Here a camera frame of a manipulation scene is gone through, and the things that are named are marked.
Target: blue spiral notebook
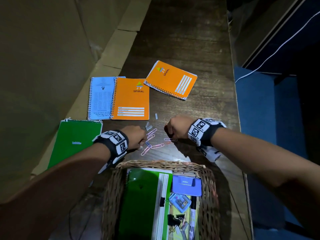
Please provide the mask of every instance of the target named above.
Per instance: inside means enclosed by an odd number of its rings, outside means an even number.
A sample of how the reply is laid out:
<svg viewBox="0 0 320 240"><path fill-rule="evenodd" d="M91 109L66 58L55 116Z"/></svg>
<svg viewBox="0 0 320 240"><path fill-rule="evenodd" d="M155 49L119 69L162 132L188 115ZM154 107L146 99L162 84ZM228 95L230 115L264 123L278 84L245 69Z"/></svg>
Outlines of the blue spiral notebook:
<svg viewBox="0 0 320 240"><path fill-rule="evenodd" d="M109 120L112 98L115 90L115 78L92 77L90 79L88 120Z"/></svg>

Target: orange spiral notebook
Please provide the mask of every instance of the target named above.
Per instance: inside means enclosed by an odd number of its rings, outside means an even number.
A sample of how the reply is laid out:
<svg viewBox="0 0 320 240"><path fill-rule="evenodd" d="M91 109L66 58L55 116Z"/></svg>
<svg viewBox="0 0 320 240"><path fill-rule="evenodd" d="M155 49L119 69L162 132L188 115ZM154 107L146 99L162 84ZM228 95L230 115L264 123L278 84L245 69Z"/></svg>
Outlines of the orange spiral notebook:
<svg viewBox="0 0 320 240"><path fill-rule="evenodd" d="M149 120L149 87L144 79L117 77L111 105L112 120Z"/></svg>
<svg viewBox="0 0 320 240"><path fill-rule="evenodd" d="M144 84L178 99L186 100L198 76L157 61Z"/></svg>

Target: jf logo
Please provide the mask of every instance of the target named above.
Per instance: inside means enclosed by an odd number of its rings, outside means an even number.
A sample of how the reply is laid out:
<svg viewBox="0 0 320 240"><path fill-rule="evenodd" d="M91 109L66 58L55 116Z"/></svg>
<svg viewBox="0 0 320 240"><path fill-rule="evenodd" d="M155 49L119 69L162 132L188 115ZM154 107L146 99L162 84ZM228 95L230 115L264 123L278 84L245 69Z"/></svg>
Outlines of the jf logo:
<svg viewBox="0 0 320 240"><path fill-rule="evenodd" d="M138 82L138 84L137 84L137 88L134 90L134 92L144 92L143 90L142 90L142 84L141 84L141 82Z"/></svg>
<svg viewBox="0 0 320 240"><path fill-rule="evenodd" d="M167 70L166 70L166 69L164 69L164 68L157 67L157 70L158 70L159 72L162 72L163 75L165 76L170 69L167 69Z"/></svg>

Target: green notebook cover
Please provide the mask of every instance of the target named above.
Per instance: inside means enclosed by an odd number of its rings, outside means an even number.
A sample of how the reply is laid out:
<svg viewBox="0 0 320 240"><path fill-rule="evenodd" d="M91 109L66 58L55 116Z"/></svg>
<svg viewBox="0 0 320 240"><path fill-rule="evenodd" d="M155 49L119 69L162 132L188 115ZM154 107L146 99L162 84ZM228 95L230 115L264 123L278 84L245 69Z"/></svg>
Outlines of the green notebook cover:
<svg viewBox="0 0 320 240"><path fill-rule="evenodd" d="M117 239L151 239L160 172L131 169L123 195ZM162 239L166 239L169 196L172 174L169 175L165 197Z"/></svg>
<svg viewBox="0 0 320 240"><path fill-rule="evenodd" d="M101 134L101 130L102 121L62 120L48 168L91 146L92 140Z"/></svg>

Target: black wristband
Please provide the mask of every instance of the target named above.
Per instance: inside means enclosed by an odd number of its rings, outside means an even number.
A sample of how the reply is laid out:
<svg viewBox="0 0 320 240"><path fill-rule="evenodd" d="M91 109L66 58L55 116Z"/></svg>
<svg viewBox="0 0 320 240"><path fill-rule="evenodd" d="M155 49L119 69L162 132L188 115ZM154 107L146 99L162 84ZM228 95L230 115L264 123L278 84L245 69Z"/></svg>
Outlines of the black wristband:
<svg viewBox="0 0 320 240"><path fill-rule="evenodd" d="M189 128L188 137L197 146L212 146L210 139L218 128L226 125L221 121L215 121L212 118L197 119Z"/></svg>
<svg viewBox="0 0 320 240"><path fill-rule="evenodd" d="M110 159L107 166L115 165L127 153L129 139L125 133L120 130L106 131L93 139L93 143L101 143L110 151Z"/></svg>

